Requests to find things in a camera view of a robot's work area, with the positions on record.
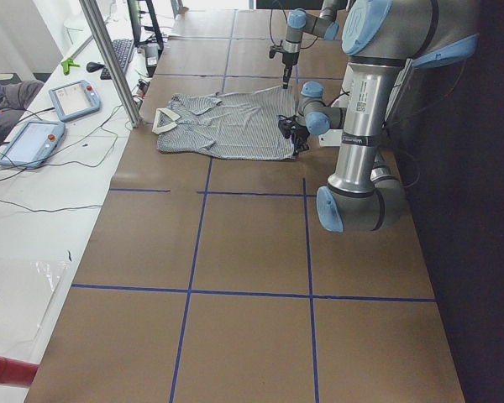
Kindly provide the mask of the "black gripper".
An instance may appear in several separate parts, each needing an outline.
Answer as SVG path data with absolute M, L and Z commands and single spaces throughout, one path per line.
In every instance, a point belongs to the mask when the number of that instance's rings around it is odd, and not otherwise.
M 300 154 L 309 150 L 307 139 L 310 135 L 306 126 L 296 123 L 297 130 L 294 139 L 290 139 L 294 144 L 294 154 Z
M 292 68 L 298 63 L 299 53 L 284 53 L 282 55 L 282 63 L 284 71 L 282 76 L 282 88 L 287 89 L 291 79 Z

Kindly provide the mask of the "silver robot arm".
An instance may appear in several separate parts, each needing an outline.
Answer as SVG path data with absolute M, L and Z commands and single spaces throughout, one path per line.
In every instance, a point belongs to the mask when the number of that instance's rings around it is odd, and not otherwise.
M 325 40 L 336 39 L 339 31 L 338 11 L 346 9 L 348 4 L 349 1 L 323 1 L 318 16 L 312 15 L 302 8 L 296 8 L 289 12 L 286 20 L 286 37 L 279 44 L 273 44 L 269 53 L 270 58 L 273 58 L 276 53 L 280 53 L 282 56 L 283 89 L 289 87 L 292 69 L 297 65 L 302 48 L 303 35 L 310 34 Z
M 304 34 L 340 39 L 351 82 L 344 107 L 323 100 L 321 84 L 304 84 L 297 110 L 280 130 L 296 150 L 307 138 L 341 133 L 335 172 L 318 189 L 318 218 L 330 232 L 376 231 L 401 216 L 404 192 L 379 150 L 391 91 L 406 65 L 435 68 L 471 57 L 477 46 L 477 1 L 326 1 L 319 15 L 294 9 L 281 53 L 286 76 L 298 61 Z

